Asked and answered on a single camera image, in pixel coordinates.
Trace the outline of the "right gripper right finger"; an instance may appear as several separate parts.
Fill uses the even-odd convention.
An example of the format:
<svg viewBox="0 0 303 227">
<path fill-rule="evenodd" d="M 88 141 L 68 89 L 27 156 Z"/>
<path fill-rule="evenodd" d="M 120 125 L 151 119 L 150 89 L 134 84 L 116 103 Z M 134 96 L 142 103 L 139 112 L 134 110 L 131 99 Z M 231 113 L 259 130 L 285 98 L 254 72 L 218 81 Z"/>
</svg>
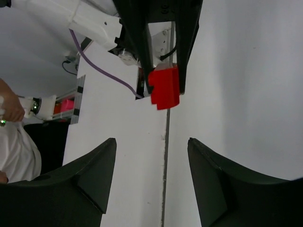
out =
<svg viewBox="0 0 303 227">
<path fill-rule="evenodd" d="M 301 227 L 303 180 L 284 180 L 246 168 L 188 141 L 188 159 L 204 227 Z"/>
</svg>

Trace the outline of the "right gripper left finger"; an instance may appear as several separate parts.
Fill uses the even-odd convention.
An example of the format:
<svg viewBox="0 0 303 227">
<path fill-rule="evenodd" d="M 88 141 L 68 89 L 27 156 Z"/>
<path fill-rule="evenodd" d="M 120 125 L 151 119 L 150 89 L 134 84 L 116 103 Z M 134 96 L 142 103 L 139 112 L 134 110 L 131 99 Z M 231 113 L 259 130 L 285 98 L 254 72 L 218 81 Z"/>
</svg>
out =
<svg viewBox="0 0 303 227">
<path fill-rule="evenodd" d="M 2 227 L 99 227 L 107 211 L 116 139 L 32 181 L 1 184 Z"/>
</svg>

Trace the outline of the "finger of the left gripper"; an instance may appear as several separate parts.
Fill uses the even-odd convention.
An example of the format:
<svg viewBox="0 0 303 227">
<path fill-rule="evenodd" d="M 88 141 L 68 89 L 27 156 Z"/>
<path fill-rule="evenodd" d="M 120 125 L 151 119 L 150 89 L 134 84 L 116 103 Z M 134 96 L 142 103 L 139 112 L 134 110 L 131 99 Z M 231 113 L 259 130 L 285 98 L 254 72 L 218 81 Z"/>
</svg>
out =
<svg viewBox="0 0 303 227">
<path fill-rule="evenodd" d="M 151 34 L 148 22 L 153 7 L 152 0 L 115 0 L 114 5 L 127 31 L 130 41 L 138 54 L 149 94 L 153 86 L 148 76 L 154 69 Z"/>
<path fill-rule="evenodd" d="M 202 4 L 202 0 L 175 1 L 177 65 L 181 94 L 185 92 L 187 65 L 199 29 Z"/>
</svg>

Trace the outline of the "large red lego brick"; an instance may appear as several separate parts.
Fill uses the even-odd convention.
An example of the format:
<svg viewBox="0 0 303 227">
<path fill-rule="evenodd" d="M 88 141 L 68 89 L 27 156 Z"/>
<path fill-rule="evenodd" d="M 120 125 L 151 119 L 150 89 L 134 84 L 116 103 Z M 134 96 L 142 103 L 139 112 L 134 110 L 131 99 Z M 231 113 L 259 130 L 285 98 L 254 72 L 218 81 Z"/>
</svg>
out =
<svg viewBox="0 0 303 227">
<path fill-rule="evenodd" d="M 148 76 L 149 85 L 153 87 L 151 103 L 157 110 L 171 109 L 180 102 L 178 67 L 154 70 Z"/>
</svg>

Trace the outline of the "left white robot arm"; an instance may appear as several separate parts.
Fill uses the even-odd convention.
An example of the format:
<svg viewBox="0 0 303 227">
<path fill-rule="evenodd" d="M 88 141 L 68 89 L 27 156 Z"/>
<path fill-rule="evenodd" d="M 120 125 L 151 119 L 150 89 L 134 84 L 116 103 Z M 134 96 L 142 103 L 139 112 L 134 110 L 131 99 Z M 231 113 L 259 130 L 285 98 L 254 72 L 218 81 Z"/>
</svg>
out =
<svg viewBox="0 0 303 227">
<path fill-rule="evenodd" d="M 97 42 L 114 55 L 127 51 L 147 77 L 154 70 L 149 25 L 174 22 L 179 93 L 185 92 L 187 65 L 199 29 L 200 0 L 115 0 L 112 16 L 84 0 L 3 0 L 1 7 L 36 13 Z"/>
</svg>

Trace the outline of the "operator hand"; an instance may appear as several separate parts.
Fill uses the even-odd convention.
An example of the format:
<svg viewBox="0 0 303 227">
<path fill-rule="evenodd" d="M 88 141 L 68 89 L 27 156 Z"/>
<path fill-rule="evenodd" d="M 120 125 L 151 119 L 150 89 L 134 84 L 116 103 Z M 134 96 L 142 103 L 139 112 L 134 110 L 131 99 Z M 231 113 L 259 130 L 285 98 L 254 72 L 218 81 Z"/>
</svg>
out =
<svg viewBox="0 0 303 227">
<path fill-rule="evenodd" d="M 0 96 L 3 97 L 3 118 L 9 122 L 21 122 L 25 111 L 19 101 L 19 97 L 3 79 L 0 79 Z"/>
</svg>

